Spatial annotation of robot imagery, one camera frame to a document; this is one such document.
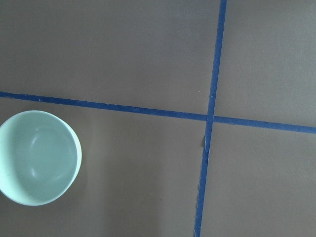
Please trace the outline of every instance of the blue painter's tape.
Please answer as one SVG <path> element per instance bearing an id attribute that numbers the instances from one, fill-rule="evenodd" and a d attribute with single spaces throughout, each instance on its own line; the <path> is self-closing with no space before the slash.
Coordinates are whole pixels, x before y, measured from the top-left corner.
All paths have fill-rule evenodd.
<path id="1" fill-rule="evenodd" d="M 137 114 L 156 115 L 156 116 L 181 118 L 181 119 L 192 119 L 192 120 L 199 120 L 199 121 L 206 121 L 206 117 L 207 117 L 207 115 L 200 115 L 200 114 L 193 114 L 193 113 L 186 113 L 186 112 L 156 110 L 156 109 L 148 109 L 148 108 L 141 108 L 141 107 L 134 107 L 134 106 L 114 105 L 114 104 L 105 104 L 105 103 L 99 103 L 99 102 L 83 101 L 83 100 L 62 99 L 62 98 L 48 97 L 48 96 L 14 94 L 14 93 L 8 93 L 8 92 L 3 92 L 3 91 L 0 91 L 0 97 L 7 97 L 7 98 L 18 99 L 18 100 L 46 102 L 46 103 L 52 103 L 52 104 L 80 106 L 80 107 L 95 108 L 95 109 L 102 109 L 102 110 L 114 110 L 114 111 L 130 112 L 130 113 L 137 113 Z"/>
<path id="2" fill-rule="evenodd" d="M 264 121 L 248 120 L 248 119 L 242 119 L 242 118 L 227 118 L 227 117 L 221 117 L 221 116 L 215 116 L 214 122 L 316 134 L 316 127 L 292 125 L 292 124 L 286 124 L 286 123 L 264 122 Z"/>
<path id="3" fill-rule="evenodd" d="M 201 174 L 200 174 L 199 189 L 198 189 L 198 196 L 197 196 L 196 221 L 195 221 L 195 226 L 194 226 L 194 233 L 196 237 L 200 237 L 201 225 L 202 225 L 205 185 L 206 185 L 207 168 L 208 168 L 208 156 L 209 156 L 211 137 L 212 137 L 216 90 L 217 90 L 217 82 L 218 82 L 218 74 L 219 74 L 219 66 L 220 66 L 220 60 L 221 60 L 223 34 L 224 34 L 226 3 L 227 3 L 226 0 L 221 0 L 220 9 L 219 9 L 215 54 L 214 54 L 213 71 L 212 71 L 212 81 L 211 81 L 211 89 L 210 89 L 210 97 L 209 97 L 209 102 L 208 102 L 206 129 L 205 129 L 205 147 L 204 147 L 203 156 L 202 156 Z"/>

